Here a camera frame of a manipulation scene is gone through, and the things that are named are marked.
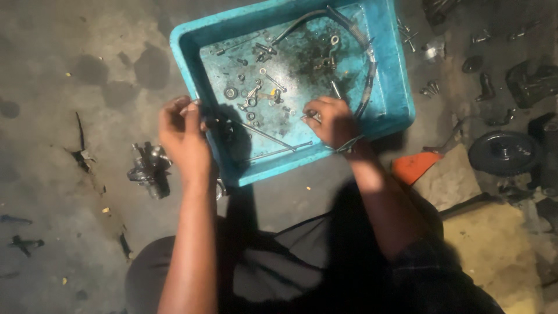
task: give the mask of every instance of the forearm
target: forearm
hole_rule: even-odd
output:
[[[357,181],[366,213],[378,246],[393,260],[409,244],[429,231],[429,227],[393,178],[376,161],[365,140],[345,155]]]
[[[159,314],[217,313],[215,185],[196,184],[184,189]]]

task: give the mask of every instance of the orange object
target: orange object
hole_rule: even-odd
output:
[[[391,164],[392,174],[405,182],[413,185],[432,165],[442,159],[442,154],[418,153],[395,159]]]

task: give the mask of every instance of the hand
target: hand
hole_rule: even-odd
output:
[[[360,134],[352,111],[342,99],[321,96],[307,103],[302,112],[307,115],[302,121],[333,149]],[[321,123],[311,117],[315,113],[320,116]]]
[[[165,103],[159,112],[159,139],[180,169],[184,187],[213,182],[213,157],[204,134],[205,124],[200,122],[200,105],[199,99],[191,101],[189,96],[181,96]]]

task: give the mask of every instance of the black pulley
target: black pulley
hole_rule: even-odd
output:
[[[493,131],[477,139],[469,149],[471,166],[500,177],[528,172],[542,158],[538,142],[527,134]]]

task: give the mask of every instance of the dark fabric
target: dark fabric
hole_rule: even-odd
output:
[[[436,209],[409,193],[432,235],[392,264],[377,246],[355,183],[338,193],[327,214],[277,234],[250,231],[228,212],[217,225],[219,312],[501,313],[443,243]],[[249,207],[246,199],[242,204]],[[130,313],[156,313],[173,244],[174,237],[157,240],[132,263]]]

